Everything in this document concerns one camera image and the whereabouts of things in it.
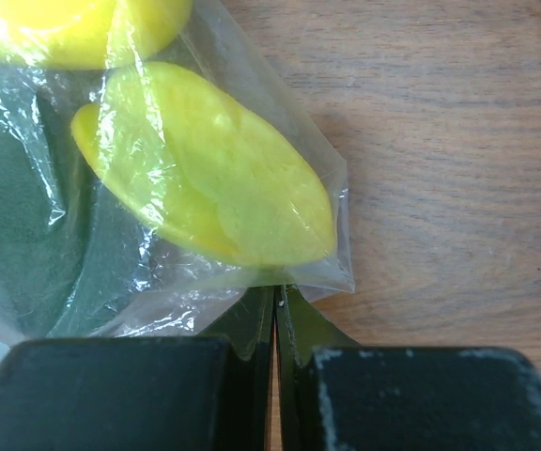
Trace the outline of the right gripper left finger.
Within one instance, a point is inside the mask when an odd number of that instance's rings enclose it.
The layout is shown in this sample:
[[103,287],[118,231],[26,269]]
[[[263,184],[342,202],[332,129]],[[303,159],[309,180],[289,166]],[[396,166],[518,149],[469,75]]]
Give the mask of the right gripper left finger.
[[194,336],[26,341],[0,364],[0,450],[264,450],[274,290]]

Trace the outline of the clear zip top bag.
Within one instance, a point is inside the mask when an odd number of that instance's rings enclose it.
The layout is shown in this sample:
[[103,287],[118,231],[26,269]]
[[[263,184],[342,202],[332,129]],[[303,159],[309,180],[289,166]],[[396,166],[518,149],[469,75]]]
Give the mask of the clear zip top bag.
[[345,160],[218,1],[0,1],[0,341],[351,291]]

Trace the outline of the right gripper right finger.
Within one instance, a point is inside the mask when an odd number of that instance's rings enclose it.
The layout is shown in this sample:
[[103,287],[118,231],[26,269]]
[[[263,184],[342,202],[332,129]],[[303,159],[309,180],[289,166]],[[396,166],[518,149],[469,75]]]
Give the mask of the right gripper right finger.
[[500,347],[353,340],[292,286],[275,292],[286,450],[541,450],[541,375]]

